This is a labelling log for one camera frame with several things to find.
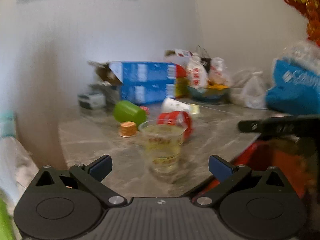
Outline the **upper blue cardboard box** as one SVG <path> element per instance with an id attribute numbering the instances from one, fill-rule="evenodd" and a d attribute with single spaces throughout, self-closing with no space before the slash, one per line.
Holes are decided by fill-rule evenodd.
<path id="1" fill-rule="evenodd" d="M 166 62 L 88 61 L 102 81 L 114 86 L 176 80 L 176 65 Z"/>

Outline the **white red cardboard box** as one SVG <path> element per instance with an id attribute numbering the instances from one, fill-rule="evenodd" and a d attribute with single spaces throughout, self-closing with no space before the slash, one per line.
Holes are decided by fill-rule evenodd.
<path id="1" fill-rule="evenodd" d="M 193 56 L 192 52 L 183 49 L 166 50 L 164 61 L 186 66 Z"/>

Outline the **orange polka dot cupcake liner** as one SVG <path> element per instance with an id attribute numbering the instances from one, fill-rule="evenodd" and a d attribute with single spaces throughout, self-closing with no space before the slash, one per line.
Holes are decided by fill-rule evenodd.
<path id="1" fill-rule="evenodd" d="M 124 138 L 129 138 L 137 134 L 137 125 L 132 121 L 122 122 L 119 128 L 119 135 Z"/>

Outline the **clear plastic printed cup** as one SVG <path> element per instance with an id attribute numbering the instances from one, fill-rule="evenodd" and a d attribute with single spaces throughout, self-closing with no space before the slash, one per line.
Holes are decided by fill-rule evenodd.
<path id="1" fill-rule="evenodd" d="M 181 154 L 186 124 L 174 120 L 150 120 L 138 129 L 143 160 L 155 178 L 174 183 L 188 174 L 188 163 Z"/>

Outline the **white plastic bag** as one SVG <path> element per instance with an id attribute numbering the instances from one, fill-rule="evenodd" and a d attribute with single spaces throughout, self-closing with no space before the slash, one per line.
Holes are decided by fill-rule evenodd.
<path id="1" fill-rule="evenodd" d="M 267 83 L 262 71 L 244 69 L 232 76 L 230 101 L 234 105 L 251 109 L 267 109 Z"/>

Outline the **black paper shopping bag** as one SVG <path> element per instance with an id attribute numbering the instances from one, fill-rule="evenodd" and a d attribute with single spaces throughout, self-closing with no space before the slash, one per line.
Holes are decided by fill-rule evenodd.
<path id="1" fill-rule="evenodd" d="M 209 73 L 212 58 L 209 56 L 208 51 L 202 48 L 200 45 L 198 45 L 196 47 L 195 54 L 197 54 L 200 57 L 201 64 L 204 66 L 206 72 Z"/>

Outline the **small green white box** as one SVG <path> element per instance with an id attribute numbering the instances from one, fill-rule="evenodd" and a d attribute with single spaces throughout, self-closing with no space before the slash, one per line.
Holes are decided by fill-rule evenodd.
<path id="1" fill-rule="evenodd" d="M 100 109 L 106 106 L 105 96 L 98 92 L 89 92 L 78 95 L 78 103 L 81 108 Z"/>

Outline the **lower blue cardboard box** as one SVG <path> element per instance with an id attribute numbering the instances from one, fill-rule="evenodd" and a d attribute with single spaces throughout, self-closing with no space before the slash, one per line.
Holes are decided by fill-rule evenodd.
<path id="1" fill-rule="evenodd" d="M 143 85 L 111 86 L 107 98 L 115 102 L 126 100 L 135 105 L 149 105 L 175 98 L 174 83 L 144 83 Z"/>

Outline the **blue Columbia shopping bag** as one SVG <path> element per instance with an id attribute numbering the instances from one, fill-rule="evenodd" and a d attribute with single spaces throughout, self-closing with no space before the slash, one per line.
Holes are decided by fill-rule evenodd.
<path id="1" fill-rule="evenodd" d="M 269 109 L 291 115 L 319 114 L 319 75 L 276 59 L 273 86 L 265 96 Z"/>

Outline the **blue cardboard box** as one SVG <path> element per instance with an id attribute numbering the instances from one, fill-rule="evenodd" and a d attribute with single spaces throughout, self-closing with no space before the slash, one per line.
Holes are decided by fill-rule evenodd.
<path id="1" fill-rule="evenodd" d="M 88 61 L 102 81 L 114 86 L 176 80 L 176 65 L 166 62 Z"/>
<path id="2" fill-rule="evenodd" d="M 111 86 L 107 98 L 115 102 L 126 100 L 135 105 L 149 105 L 175 98 L 174 83 L 144 83 L 143 85 Z"/>

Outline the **red yellow box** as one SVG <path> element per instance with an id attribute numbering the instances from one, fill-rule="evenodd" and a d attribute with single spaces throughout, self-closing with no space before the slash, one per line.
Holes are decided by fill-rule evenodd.
<path id="1" fill-rule="evenodd" d="M 184 98 L 189 95 L 187 72 L 179 64 L 176 64 L 175 66 L 176 66 L 175 97 Z"/>

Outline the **white drawstring candy bag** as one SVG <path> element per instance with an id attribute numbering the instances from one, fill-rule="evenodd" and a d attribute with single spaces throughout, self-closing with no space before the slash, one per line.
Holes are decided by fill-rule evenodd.
<path id="1" fill-rule="evenodd" d="M 207 88 L 208 74 L 201 63 L 201 58 L 197 55 L 192 56 L 186 68 L 189 86 L 195 89 Z"/>

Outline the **white floral paper cup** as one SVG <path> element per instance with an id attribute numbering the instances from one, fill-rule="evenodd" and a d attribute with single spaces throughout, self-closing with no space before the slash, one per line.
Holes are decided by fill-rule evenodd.
<path id="1" fill-rule="evenodd" d="M 162 113 L 170 113 L 170 112 L 176 112 L 176 111 L 185 111 L 185 112 L 190 113 L 191 105 L 177 101 L 172 98 L 164 99 L 164 101 L 161 105 L 161 112 Z"/>

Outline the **blue ceramic bowl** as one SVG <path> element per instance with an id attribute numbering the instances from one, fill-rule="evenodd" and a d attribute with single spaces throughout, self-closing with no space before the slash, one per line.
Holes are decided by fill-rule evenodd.
<path id="1" fill-rule="evenodd" d="M 224 104 L 230 103 L 230 89 L 193 88 L 188 86 L 190 97 L 196 101 Z"/>

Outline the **clear plastic snack bag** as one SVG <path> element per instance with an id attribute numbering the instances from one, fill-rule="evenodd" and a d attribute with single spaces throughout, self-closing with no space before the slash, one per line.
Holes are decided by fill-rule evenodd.
<path id="1" fill-rule="evenodd" d="M 225 61 L 220 57 L 215 57 L 211 60 L 208 78 L 211 83 L 228 87 L 232 86 L 232 80 Z"/>

